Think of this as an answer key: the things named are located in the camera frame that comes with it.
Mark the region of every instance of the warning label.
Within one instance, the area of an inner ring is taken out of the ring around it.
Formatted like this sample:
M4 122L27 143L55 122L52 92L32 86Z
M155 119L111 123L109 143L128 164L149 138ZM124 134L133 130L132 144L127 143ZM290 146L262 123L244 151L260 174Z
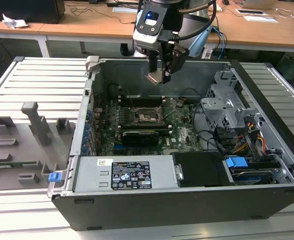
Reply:
M111 177L113 190L152 188L148 161L113 162Z

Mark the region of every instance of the blue plastic tab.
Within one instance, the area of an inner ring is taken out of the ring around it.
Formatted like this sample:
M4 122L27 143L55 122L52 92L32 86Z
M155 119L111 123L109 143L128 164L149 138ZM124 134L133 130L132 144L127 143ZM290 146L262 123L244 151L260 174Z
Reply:
M55 183L62 182L62 172L52 172L52 173L50 173L48 180L49 180L50 183L52 183L52 182L55 182Z
M226 159L226 163L229 168L244 168L248 166L246 159L241 156L231 156Z

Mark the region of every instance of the yellow wire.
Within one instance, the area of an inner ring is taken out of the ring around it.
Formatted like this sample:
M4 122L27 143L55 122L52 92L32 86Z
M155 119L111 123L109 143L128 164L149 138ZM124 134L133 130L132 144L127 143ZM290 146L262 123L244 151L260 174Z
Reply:
M243 150L245 147L248 146L248 143L245 143L243 146L241 146L240 148L238 148L236 151L233 152L233 154L238 153L239 151Z

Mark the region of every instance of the red wire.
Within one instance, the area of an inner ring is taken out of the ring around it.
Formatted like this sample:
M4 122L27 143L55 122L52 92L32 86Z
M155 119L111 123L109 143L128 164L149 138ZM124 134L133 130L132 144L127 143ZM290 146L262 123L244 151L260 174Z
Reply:
M237 139L236 139L236 146L235 146L235 148L237 147L237 145L238 145L238 140L239 140L240 138L243 138L243 135L240 135L239 137L237 137Z

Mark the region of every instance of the white sticker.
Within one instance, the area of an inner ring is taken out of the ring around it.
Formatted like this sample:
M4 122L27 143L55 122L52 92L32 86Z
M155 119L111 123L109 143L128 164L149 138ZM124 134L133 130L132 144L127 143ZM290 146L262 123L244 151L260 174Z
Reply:
M98 159L97 166L111 166L113 159Z

